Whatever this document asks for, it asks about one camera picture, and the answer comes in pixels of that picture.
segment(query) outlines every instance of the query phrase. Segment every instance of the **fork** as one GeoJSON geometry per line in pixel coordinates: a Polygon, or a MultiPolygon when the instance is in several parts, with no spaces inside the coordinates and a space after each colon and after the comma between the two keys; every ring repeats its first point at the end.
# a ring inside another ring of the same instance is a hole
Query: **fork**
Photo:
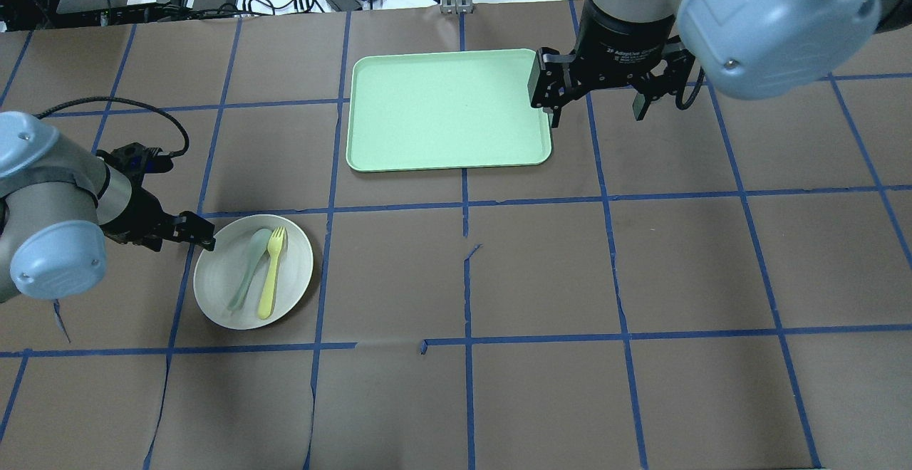
{"type": "Polygon", "coordinates": [[[266,251],[269,253],[269,272],[266,275],[266,283],[263,285],[263,294],[260,295],[260,304],[256,307],[256,315],[262,320],[269,318],[276,307],[276,282],[279,269],[279,255],[282,254],[284,246],[284,226],[277,227],[269,237],[269,243],[266,245],[266,251]]]}

